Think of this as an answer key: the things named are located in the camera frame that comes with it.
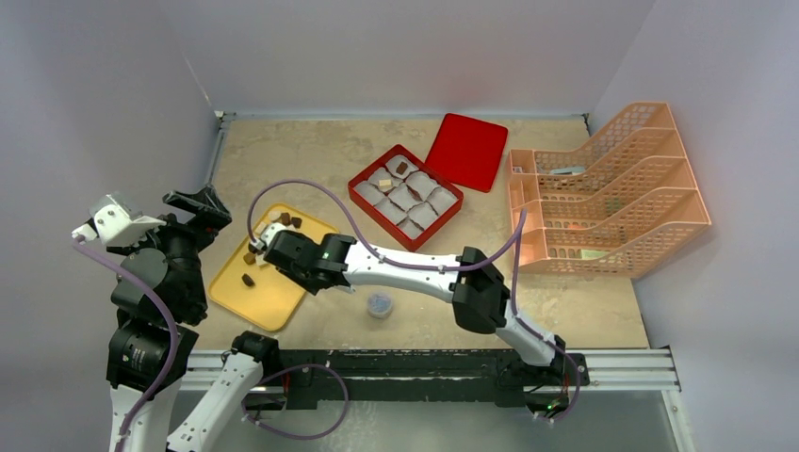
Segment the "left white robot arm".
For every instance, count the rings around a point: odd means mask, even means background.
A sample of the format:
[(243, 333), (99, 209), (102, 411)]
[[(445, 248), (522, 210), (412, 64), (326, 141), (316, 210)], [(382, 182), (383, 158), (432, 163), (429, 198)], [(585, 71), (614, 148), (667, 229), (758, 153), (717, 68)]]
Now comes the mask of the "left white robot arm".
[(116, 269), (111, 302), (118, 328), (108, 345), (106, 378), (110, 385), (112, 451), (209, 451), (245, 395), (280, 376), (283, 364), (275, 339), (245, 331), (222, 360), (210, 388), (177, 428), (171, 428), (174, 402), (207, 317), (199, 257), (232, 217), (212, 185), (193, 194), (171, 191), (168, 206), (190, 213), (147, 218), (131, 212), (117, 194), (95, 216), (98, 230), (110, 226), (129, 240), (106, 249), (123, 260)]

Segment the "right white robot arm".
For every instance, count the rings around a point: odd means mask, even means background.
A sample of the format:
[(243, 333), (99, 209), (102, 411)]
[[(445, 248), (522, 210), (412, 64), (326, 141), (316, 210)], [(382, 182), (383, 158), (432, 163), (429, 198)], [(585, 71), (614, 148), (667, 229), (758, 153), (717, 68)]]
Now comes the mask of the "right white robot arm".
[(284, 228), (268, 228), (252, 245), (267, 263), (312, 295), (330, 288), (384, 286), (440, 299), (451, 305), (461, 329), (496, 335), (536, 380), (550, 383), (565, 371), (563, 344), (519, 309), (512, 286), (476, 248), (427, 255), (375, 248), (345, 234), (326, 234), (315, 242)]

